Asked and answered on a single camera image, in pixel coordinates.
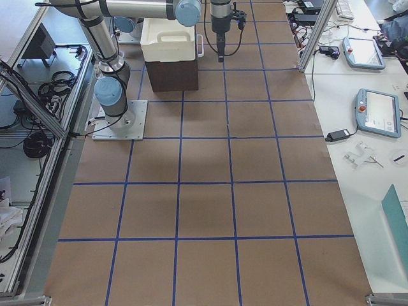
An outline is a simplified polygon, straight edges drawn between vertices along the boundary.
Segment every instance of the keyboard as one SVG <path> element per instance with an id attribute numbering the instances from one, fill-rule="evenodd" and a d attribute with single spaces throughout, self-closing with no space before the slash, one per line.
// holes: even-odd
<path id="1" fill-rule="evenodd" d="M 346 20 L 346 21 L 354 20 L 354 14 L 351 11 L 348 0 L 337 0 L 336 12 L 337 12 L 337 18 L 339 20 Z"/>

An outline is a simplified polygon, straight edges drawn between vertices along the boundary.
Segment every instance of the blue-gray device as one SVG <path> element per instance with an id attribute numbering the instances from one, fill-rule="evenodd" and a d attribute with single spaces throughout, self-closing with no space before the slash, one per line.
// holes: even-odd
<path id="1" fill-rule="evenodd" d="M 347 63 L 351 67 L 375 70 L 385 68 L 381 51 L 374 40 L 346 37 L 342 45 Z"/>
<path id="2" fill-rule="evenodd" d="M 398 97 L 370 89 L 360 89 L 356 96 L 358 129 L 400 138 L 400 106 Z"/>

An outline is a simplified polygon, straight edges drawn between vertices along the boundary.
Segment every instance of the white container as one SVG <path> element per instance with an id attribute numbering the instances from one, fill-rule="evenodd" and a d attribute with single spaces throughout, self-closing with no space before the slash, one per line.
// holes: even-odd
<path id="1" fill-rule="evenodd" d="M 145 18 L 140 45 L 147 62 L 193 61 L 196 58 L 194 27 L 176 20 Z"/>

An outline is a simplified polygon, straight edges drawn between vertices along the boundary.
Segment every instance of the container handle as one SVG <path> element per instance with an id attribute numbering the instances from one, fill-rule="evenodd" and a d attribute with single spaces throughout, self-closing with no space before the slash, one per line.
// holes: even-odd
<path id="1" fill-rule="evenodd" d="M 158 32 L 157 40 L 158 42 L 163 42 L 163 37 L 173 37 L 173 36 L 184 36 L 187 41 L 191 41 L 191 37 L 189 33 L 183 31 L 163 31 Z"/>
<path id="2" fill-rule="evenodd" d="M 197 45 L 200 43 L 198 42 L 198 38 L 201 38 L 201 53 L 197 52 L 197 57 L 203 57 L 204 56 L 204 37 L 201 34 L 197 34 Z"/>

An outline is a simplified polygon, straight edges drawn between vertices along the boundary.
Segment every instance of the blue joint cap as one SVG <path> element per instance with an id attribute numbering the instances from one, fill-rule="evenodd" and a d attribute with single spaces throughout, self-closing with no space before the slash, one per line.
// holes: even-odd
<path id="1" fill-rule="evenodd" d="M 102 106 L 112 106 L 122 97 L 122 86 L 116 78 L 106 76 L 96 82 L 94 92 Z"/>
<path id="2" fill-rule="evenodd" d="M 201 3 L 199 0 L 181 0 L 175 9 L 178 22 L 185 27 L 192 27 L 200 20 Z"/>
<path id="3" fill-rule="evenodd" d="M 130 33 L 136 27 L 135 22 L 127 17 L 115 17 L 115 26 L 125 33 Z"/>

